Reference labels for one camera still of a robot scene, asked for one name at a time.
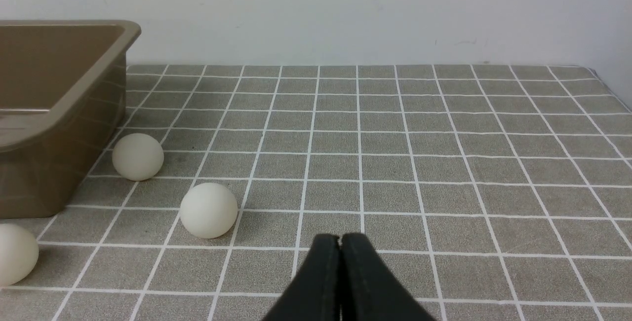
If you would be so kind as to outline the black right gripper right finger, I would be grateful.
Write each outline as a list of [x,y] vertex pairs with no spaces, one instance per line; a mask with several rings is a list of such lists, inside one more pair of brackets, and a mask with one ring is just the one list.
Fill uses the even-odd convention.
[[433,321],[361,233],[342,237],[344,321]]

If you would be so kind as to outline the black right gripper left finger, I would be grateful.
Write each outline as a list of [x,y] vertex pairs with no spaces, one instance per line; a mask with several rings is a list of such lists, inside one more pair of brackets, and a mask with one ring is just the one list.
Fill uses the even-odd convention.
[[265,321],[338,321],[338,236],[318,234],[289,286],[266,313]]

